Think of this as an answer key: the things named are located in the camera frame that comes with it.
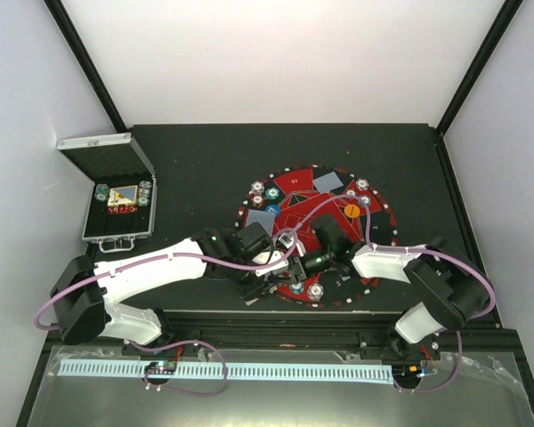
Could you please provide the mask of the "blue small blind button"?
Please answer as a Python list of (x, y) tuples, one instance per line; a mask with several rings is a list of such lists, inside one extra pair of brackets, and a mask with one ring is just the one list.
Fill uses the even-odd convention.
[(274, 213), (276, 216), (280, 215), (280, 208), (278, 205), (267, 205), (265, 211)]

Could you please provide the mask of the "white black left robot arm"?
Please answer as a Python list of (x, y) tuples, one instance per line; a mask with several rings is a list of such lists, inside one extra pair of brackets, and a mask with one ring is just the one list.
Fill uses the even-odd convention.
[(276, 251), (276, 239), (253, 223), (241, 230), (204, 229), (172, 246), (124, 260), (96, 264), (86, 255), (78, 256), (67, 264), (45, 305), (55, 314), (51, 328), (68, 345), (108, 337), (136, 342), (154, 355), (165, 354), (174, 335), (163, 314), (128, 306), (126, 300), (200, 278), (262, 286), (268, 274), (289, 267), (297, 247), (295, 230), (283, 229), (279, 235), (290, 240), (285, 252)]

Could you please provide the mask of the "green chip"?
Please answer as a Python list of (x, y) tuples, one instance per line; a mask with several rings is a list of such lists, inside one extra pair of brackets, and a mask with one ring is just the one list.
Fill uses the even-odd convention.
[(304, 284), (302, 282), (292, 284), (289, 289), (293, 294), (301, 294), (304, 290)]
[(264, 192), (264, 196), (269, 200), (276, 200), (280, 196), (280, 190), (276, 187), (270, 187)]

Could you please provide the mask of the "yellow big blind button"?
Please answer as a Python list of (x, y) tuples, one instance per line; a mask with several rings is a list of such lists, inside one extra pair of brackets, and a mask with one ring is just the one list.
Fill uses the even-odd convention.
[(344, 208), (344, 215), (349, 219), (360, 217), (360, 207), (355, 204), (349, 204)]

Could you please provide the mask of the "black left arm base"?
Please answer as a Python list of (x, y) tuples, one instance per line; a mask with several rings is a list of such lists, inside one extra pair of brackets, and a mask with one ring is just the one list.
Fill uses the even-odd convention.
[(183, 344), (178, 344), (174, 334), (164, 333), (152, 342), (139, 344), (132, 341), (124, 341), (122, 350), (124, 354), (136, 353), (148, 355), (164, 355), (165, 357), (177, 356), (182, 352)]

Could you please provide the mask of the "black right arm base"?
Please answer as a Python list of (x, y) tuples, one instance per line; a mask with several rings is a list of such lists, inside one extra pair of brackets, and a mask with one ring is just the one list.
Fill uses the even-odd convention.
[(435, 340), (432, 337), (409, 343), (393, 329), (365, 328), (359, 331), (358, 340), (363, 359), (418, 362), (441, 357), (439, 350), (433, 347)]

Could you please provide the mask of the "white blue chip seat six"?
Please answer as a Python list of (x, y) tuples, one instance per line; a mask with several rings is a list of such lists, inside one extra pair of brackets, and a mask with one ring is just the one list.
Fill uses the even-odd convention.
[(313, 283), (307, 289), (307, 296), (311, 301), (319, 301), (323, 294), (324, 288), (319, 283)]

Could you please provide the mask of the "white blue chip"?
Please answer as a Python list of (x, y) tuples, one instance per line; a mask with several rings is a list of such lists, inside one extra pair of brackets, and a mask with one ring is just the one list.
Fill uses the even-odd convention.
[(368, 181), (365, 180), (365, 179), (358, 179), (358, 180), (356, 181), (356, 187), (357, 187), (357, 189), (360, 190), (360, 191), (366, 191), (366, 190), (368, 190), (368, 188), (369, 188), (369, 183), (368, 183)]
[(262, 195), (265, 191), (265, 187), (261, 181), (254, 181), (250, 186), (250, 190), (253, 194)]

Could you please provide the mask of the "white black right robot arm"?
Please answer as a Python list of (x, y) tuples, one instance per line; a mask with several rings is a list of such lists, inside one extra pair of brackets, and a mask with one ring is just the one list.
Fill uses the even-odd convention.
[(457, 332), (496, 303), (489, 280), (443, 238), (419, 246), (329, 245), (291, 257), (287, 268), (293, 284), (326, 270), (412, 285), (419, 302), (401, 315), (386, 337), (388, 351), (398, 359), (408, 358), (426, 336)]

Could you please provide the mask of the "blue card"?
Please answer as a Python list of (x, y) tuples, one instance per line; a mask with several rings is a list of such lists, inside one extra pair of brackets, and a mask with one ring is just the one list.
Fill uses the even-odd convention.
[(342, 188), (343, 185), (336, 172), (326, 173), (313, 180), (313, 186), (319, 193), (329, 193)]
[(250, 209), (247, 211), (245, 226), (253, 223), (260, 224), (268, 235), (272, 235), (276, 220), (276, 214), (272, 211)]

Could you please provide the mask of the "green blue chip seat two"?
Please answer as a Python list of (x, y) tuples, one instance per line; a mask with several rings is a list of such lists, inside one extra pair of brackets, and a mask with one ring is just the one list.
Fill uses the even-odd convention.
[(368, 196), (362, 195), (359, 197), (359, 204), (364, 205), (366, 207), (371, 206), (372, 199)]

